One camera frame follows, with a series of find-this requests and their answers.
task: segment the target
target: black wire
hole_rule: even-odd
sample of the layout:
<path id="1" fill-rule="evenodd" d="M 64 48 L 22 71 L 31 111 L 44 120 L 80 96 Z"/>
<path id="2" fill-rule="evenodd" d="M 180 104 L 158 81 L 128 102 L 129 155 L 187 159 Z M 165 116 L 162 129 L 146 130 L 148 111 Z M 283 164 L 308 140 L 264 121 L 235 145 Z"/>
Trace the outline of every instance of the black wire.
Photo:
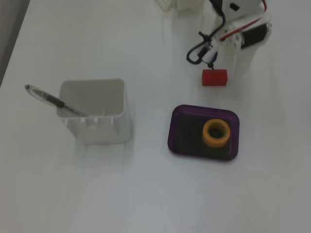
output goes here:
<path id="1" fill-rule="evenodd" d="M 223 23 L 216 28 L 210 35 L 207 34 L 203 34 L 202 32 L 199 32 L 199 35 L 203 37 L 203 41 L 199 44 L 197 44 L 196 46 L 194 46 L 188 53 L 187 53 L 187 61 L 190 62 L 193 65 L 198 65 L 202 62 L 202 58 L 201 56 L 199 56 L 199 58 L 194 61 L 192 59 L 190 59 L 190 55 L 192 54 L 193 51 L 195 51 L 197 48 L 203 46 L 206 42 L 210 42 L 211 38 L 225 25 L 226 23 L 226 19 L 225 19 L 225 14 L 224 12 L 219 9 L 218 5 L 215 3 L 215 0 L 209 0 L 213 7 L 215 8 L 215 10 L 221 15 L 222 19 L 223 19 Z"/>
<path id="2" fill-rule="evenodd" d="M 210 35 L 209 37 L 212 38 L 221 28 L 223 28 L 223 26 L 225 25 L 226 23 L 226 18 L 225 18 L 225 14 L 224 12 L 219 9 L 218 5 L 214 2 L 214 0 L 210 0 L 210 2 L 212 3 L 213 7 L 215 8 L 215 10 L 221 15 L 221 17 L 223 18 L 223 23 L 218 27 L 216 28 Z"/>

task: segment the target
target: orange tape roll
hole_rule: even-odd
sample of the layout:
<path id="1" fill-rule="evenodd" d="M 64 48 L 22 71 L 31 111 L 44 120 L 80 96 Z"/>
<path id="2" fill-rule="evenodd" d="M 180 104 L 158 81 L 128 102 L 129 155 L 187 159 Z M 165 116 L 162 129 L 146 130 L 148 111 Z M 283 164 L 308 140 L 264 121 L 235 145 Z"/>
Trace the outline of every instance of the orange tape roll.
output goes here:
<path id="1" fill-rule="evenodd" d="M 202 138 L 212 148 L 224 147 L 231 135 L 230 127 L 220 119 L 212 119 L 205 123 Z"/>

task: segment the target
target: yellow ring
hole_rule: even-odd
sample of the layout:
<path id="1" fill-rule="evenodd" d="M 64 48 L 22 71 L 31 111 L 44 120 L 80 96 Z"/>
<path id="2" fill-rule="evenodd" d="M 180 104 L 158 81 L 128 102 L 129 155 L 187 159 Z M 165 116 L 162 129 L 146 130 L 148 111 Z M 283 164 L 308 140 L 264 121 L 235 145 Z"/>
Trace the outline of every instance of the yellow ring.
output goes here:
<path id="1" fill-rule="evenodd" d="M 223 132 L 223 137 L 214 138 L 209 134 L 211 128 L 218 129 Z M 205 144 L 212 148 L 220 148 L 226 145 L 230 138 L 231 130 L 227 123 L 220 119 L 209 120 L 203 127 L 202 138 Z"/>

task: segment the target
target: gray wall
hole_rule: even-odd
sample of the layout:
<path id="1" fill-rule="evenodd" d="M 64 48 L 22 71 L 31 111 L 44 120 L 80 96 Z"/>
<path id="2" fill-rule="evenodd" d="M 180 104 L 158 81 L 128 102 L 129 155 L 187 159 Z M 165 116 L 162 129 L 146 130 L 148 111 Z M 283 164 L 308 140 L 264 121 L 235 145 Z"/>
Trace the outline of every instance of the gray wall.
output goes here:
<path id="1" fill-rule="evenodd" d="M 0 84 L 30 0 L 0 0 Z"/>

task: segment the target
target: red wire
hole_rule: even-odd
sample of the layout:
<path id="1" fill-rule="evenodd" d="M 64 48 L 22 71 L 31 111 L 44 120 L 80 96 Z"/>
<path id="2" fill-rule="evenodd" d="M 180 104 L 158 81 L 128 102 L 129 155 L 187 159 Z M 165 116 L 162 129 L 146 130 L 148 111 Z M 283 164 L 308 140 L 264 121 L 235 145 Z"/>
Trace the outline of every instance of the red wire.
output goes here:
<path id="1" fill-rule="evenodd" d="M 267 9 L 268 9 L 266 0 L 262 0 L 262 2 L 263 2 L 263 5 L 264 5 L 264 11 L 266 12 Z M 244 25 L 244 26 L 242 26 L 242 27 L 240 27 L 240 28 L 237 28 L 236 30 L 234 30 L 234 31 L 232 31 L 232 32 L 230 32 L 230 33 L 228 33 L 228 34 L 226 34 L 226 35 L 223 35 L 222 37 L 219 38 L 219 40 L 220 40 L 220 41 L 226 40 L 228 37 L 234 35 L 235 33 L 238 33 L 238 32 L 240 32 L 240 31 L 242 31 L 243 29 L 248 28 L 249 26 L 253 25 L 254 23 L 257 23 L 259 20 L 261 20 L 261 18 L 256 19 L 256 20 L 254 20 L 254 21 L 252 21 L 252 22 L 250 22 L 250 23 L 248 23 L 248 24 L 246 24 L 246 25 Z"/>

